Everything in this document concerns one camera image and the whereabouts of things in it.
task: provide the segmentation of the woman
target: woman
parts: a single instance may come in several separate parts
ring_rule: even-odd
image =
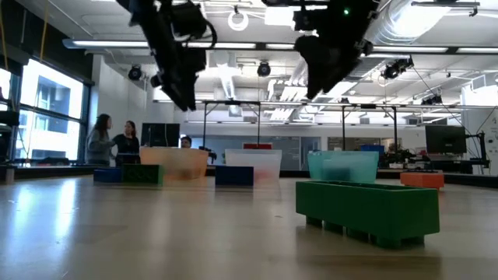
[[[109,140],[107,130],[112,127],[112,120],[108,114],[101,114],[95,126],[86,139],[86,163],[92,165],[109,166],[110,150],[114,141]]]
[[[135,123],[127,121],[124,133],[113,138],[117,145],[116,166],[121,166],[123,163],[140,163],[140,143],[136,135]]]

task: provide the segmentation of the teal plastic bin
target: teal plastic bin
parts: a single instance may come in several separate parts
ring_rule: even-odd
[[[373,183],[377,177],[378,152],[322,151],[308,154],[313,180]]]

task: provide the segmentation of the translucent plastic bin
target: translucent plastic bin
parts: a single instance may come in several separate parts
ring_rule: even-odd
[[[254,181],[278,180],[282,150],[226,149],[227,166],[254,167]]]
[[[322,151],[308,154],[313,180],[373,183],[378,162],[379,152]]]
[[[163,167],[164,180],[192,180],[205,176],[208,152],[198,149],[141,147],[142,164]]]

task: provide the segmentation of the orange plastic bin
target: orange plastic bin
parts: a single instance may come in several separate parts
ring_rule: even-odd
[[[192,180],[205,176],[208,166],[206,151],[164,147],[141,147],[142,164],[161,165],[164,180]]]
[[[442,173],[404,172],[401,174],[402,184],[410,187],[428,187],[439,190],[444,187]]]

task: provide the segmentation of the gray jacket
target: gray jacket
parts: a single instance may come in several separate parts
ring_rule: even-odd
[[[86,139],[86,163],[108,164],[112,146],[114,146],[114,141],[109,140],[107,132],[103,137],[100,137],[100,133],[93,129]]]

